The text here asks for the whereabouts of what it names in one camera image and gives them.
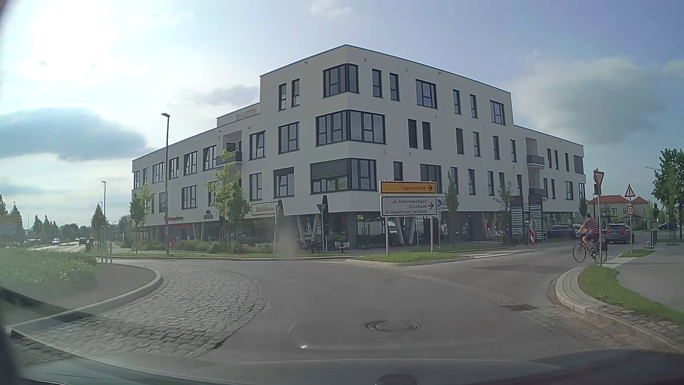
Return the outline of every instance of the lamp post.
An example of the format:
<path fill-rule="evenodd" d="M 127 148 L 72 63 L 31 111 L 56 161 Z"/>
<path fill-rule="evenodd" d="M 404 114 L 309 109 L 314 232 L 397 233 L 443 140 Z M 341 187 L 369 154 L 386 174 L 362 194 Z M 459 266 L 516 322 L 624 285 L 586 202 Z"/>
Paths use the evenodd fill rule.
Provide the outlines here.
<path fill-rule="evenodd" d="M 169 120 L 171 115 L 166 112 L 161 114 L 166 116 L 166 161 L 164 162 L 164 244 L 166 245 L 166 255 L 169 255 Z"/>

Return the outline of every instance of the yield sign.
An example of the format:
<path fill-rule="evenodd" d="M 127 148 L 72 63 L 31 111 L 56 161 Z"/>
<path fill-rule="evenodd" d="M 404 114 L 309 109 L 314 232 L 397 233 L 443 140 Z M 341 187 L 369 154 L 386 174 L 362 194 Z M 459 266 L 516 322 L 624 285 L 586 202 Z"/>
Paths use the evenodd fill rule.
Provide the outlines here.
<path fill-rule="evenodd" d="M 601 182 L 603 182 L 603 176 L 604 176 L 603 171 L 599 170 L 594 170 L 594 183 L 598 184 L 598 187 L 601 187 Z"/>

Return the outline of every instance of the building facade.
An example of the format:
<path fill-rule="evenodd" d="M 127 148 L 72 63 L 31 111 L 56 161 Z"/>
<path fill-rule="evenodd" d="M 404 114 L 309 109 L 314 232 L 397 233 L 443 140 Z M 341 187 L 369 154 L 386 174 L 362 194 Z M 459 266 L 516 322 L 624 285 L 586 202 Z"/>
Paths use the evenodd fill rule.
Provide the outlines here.
<path fill-rule="evenodd" d="M 224 149 L 231 152 L 227 161 L 218 157 Z M 316 240 L 317 204 L 325 202 L 331 238 L 352 248 L 384 245 L 378 181 L 430 180 L 443 194 L 447 174 L 458 190 L 453 225 L 463 238 L 485 239 L 496 230 L 495 198 L 508 182 L 526 205 L 530 196 L 542 197 L 544 227 L 572 223 L 585 196 L 583 157 L 582 145 L 515 125 L 507 91 L 343 45 L 262 75 L 258 103 L 169 146 L 171 236 L 217 236 L 205 184 L 225 162 L 236 164 L 250 202 L 247 233 L 266 239 L 281 201 L 293 236 Z M 156 238 L 166 202 L 163 165 L 160 149 L 132 168 L 133 191 L 145 183 L 155 191 L 147 224 Z M 433 228 L 447 226 L 446 217 Z M 389 231 L 395 244 L 426 238 L 420 219 L 393 219 Z"/>

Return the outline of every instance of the young tree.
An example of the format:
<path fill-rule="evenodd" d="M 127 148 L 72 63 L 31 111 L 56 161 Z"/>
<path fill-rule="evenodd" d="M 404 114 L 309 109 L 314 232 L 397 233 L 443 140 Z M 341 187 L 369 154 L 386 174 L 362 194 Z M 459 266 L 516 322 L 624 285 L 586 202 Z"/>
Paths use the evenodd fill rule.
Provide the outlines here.
<path fill-rule="evenodd" d="M 511 217 L 511 192 L 513 191 L 511 182 L 497 188 L 497 196 L 492 198 L 501 205 L 501 231 L 503 232 L 503 244 L 510 245 L 513 243 L 511 239 L 510 217 Z"/>
<path fill-rule="evenodd" d="M 451 240 L 451 245 L 456 246 L 456 230 L 458 226 L 456 224 L 456 212 L 458 211 L 458 191 L 456 190 L 456 181 L 452 180 L 451 173 L 447 172 L 447 180 L 449 185 L 447 187 L 447 193 L 444 196 L 444 202 L 447 204 L 447 209 L 449 210 L 449 239 Z"/>
<path fill-rule="evenodd" d="M 230 156 L 226 150 L 221 154 L 223 160 Z M 205 184 L 213 197 L 211 205 L 228 222 L 229 233 L 233 230 L 237 238 L 240 225 L 250 211 L 250 204 L 244 198 L 242 187 L 240 187 L 240 173 L 235 171 L 235 163 L 229 163 L 214 175 L 216 182 Z"/>

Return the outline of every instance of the man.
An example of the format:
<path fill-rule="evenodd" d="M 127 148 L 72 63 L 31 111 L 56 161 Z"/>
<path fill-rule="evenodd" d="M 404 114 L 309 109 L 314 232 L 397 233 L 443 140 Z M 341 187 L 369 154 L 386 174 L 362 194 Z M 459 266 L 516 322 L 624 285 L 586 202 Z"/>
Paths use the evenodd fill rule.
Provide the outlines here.
<path fill-rule="evenodd" d="M 596 219 L 593 219 L 592 215 L 589 213 L 587 213 L 587 219 L 584 221 L 582 227 L 579 228 L 578 233 L 581 233 L 583 230 L 586 230 L 587 234 L 584 237 L 582 237 L 582 242 L 584 242 L 584 245 L 587 247 L 587 250 L 591 251 L 593 258 L 596 253 L 592 249 L 592 246 L 589 243 L 589 241 L 599 241 L 599 224 L 596 223 Z"/>

